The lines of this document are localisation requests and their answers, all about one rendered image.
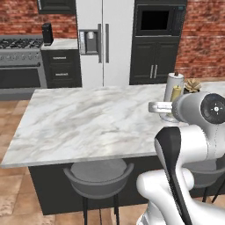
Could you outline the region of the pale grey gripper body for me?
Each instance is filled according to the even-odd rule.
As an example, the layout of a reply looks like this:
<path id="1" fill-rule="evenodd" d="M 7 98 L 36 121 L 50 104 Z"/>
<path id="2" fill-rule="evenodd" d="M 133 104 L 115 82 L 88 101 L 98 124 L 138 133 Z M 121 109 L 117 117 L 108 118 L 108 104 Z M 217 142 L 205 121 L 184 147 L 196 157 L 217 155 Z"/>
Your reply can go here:
<path id="1" fill-rule="evenodd" d="M 171 109 L 171 102 L 149 102 L 150 113 L 170 113 Z"/>

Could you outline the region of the yellow candle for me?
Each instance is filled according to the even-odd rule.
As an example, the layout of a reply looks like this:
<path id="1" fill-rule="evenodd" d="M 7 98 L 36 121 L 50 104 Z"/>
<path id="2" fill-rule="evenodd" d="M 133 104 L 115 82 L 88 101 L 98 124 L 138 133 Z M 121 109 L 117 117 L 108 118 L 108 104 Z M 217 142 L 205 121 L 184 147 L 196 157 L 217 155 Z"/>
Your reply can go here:
<path id="1" fill-rule="evenodd" d="M 178 85 L 175 85 L 171 93 L 171 102 L 173 102 L 177 97 L 179 97 L 180 94 L 181 94 L 181 87 Z"/>

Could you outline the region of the black drawer cabinet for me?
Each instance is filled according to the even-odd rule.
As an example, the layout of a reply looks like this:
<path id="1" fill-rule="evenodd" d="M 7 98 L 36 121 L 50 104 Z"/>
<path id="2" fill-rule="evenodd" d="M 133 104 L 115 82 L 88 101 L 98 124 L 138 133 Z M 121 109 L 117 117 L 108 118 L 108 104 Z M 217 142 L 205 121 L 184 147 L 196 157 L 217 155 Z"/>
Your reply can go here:
<path id="1" fill-rule="evenodd" d="M 48 88 L 82 86 L 77 39 L 54 39 L 42 45 L 41 55 Z"/>

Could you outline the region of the dark island counter base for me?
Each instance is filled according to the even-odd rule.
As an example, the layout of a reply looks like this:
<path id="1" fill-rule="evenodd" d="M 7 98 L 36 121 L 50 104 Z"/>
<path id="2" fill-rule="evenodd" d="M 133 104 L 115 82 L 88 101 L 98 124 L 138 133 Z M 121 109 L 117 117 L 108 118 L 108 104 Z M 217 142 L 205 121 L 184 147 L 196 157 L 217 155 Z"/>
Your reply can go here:
<path id="1" fill-rule="evenodd" d="M 124 189 L 119 193 L 119 206 L 145 204 L 136 189 L 137 177 L 146 171 L 163 168 L 157 156 L 125 158 L 126 164 L 134 163 L 134 169 Z M 75 192 L 63 172 L 71 163 L 33 166 L 29 168 L 40 207 L 44 215 L 64 214 L 83 210 L 82 197 Z"/>

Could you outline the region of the potted succulent plant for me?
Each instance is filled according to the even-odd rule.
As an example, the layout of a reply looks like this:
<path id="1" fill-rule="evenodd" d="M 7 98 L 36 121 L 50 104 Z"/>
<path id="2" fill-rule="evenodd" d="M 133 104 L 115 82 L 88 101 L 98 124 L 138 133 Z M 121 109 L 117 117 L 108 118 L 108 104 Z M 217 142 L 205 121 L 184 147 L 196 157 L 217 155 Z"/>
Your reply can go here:
<path id="1" fill-rule="evenodd" d="M 185 82 L 184 93 L 196 93 L 200 91 L 200 88 L 200 82 L 195 78 L 190 78 Z"/>

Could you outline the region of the black tall cupboard unit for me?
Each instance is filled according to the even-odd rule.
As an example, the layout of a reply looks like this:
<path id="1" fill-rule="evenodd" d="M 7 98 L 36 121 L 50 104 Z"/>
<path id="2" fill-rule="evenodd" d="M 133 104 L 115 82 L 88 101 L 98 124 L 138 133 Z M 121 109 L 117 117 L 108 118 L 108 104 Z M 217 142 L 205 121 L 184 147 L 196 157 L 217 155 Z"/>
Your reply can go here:
<path id="1" fill-rule="evenodd" d="M 136 36 L 135 12 L 137 4 L 168 4 L 187 6 L 187 0 L 134 0 L 134 25 L 129 84 L 165 83 L 175 69 L 179 36 Z"/>

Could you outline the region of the white double door fridge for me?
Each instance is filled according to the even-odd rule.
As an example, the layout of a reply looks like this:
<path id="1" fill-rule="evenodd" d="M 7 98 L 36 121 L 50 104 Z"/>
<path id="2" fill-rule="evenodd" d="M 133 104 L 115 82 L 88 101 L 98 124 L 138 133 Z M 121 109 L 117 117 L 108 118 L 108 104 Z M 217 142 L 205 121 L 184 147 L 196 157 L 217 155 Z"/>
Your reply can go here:
<path id="1" fill-rule="evenodd" d="M 134 0 L 76 0 L 82 86 L 127 86 Z"/>

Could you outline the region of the grey bar stool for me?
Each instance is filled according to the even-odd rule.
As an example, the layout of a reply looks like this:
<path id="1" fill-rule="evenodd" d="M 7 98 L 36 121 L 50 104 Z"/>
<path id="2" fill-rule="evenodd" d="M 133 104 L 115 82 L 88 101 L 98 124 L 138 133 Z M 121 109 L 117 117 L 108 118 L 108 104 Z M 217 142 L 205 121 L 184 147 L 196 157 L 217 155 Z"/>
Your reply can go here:
<path id="1" fill-rule="evenodd" d="M 194 188 L 204 189 L 202 201 L 207 200 L 207 192 L 219 177 L 225 173 L 225 154 L 218 159 L 212 159 L 203 162 L 186 163 L 184 168 L 187 168 L 194 177 Z"/>
<path id="2" fill-rule="evenodd" d="M 63 171 L 73 189 L 83 199 L 84 225 L 88 225 L 88 200 L 104 200 L 113 197 L 114 214 L 120 225 L 119 192 L 127 184 L 134 164 L 123 159 L 73 163 Z"/>

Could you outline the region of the black built-in microwave oven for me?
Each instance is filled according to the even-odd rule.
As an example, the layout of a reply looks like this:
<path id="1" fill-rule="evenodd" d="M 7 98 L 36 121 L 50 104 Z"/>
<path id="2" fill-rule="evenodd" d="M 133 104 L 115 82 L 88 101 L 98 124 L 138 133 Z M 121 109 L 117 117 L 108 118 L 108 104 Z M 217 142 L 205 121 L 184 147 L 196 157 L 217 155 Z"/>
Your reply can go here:
<path id="1" fill-rule="evenodd" d="M 137 4 L 136 36 L 179 36 L 185 18 L 185 6 Z"/>

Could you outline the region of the black cylindrical jar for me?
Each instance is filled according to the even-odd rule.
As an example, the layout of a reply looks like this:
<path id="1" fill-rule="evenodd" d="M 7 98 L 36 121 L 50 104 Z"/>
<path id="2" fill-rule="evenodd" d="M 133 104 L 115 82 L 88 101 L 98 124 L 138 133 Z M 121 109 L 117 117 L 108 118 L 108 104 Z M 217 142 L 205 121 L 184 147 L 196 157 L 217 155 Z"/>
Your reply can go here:
<path id="1" fill-rule="evenodd" d="M 45 46 L 50 46 L 53 41 L 53 32 L 52 32 L 52 26 L 50 23 L 45 23 L 42 25 L 42 36 Z"/>

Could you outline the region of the steel range cooker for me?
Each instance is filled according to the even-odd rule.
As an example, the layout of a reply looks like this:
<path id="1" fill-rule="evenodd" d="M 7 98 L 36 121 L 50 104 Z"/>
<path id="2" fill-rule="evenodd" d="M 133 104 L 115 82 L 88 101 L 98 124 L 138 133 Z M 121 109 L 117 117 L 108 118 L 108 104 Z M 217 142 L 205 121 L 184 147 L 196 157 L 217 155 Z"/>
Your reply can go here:
<path id="1" fill-rule="evenodd" d="M 41 35 L 0 35 L 0 90 L 46 88 Z"/>

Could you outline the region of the black wall cupboard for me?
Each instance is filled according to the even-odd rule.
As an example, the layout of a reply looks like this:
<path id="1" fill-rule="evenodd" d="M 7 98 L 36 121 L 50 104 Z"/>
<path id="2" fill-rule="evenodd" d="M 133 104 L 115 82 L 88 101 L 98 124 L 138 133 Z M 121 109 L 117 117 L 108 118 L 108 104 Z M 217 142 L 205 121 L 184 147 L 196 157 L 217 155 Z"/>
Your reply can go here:
<path id="1" fill-rule="evenodd" d="M 76 13 L 76 0 L 37 0 L 39 14 Z"/>

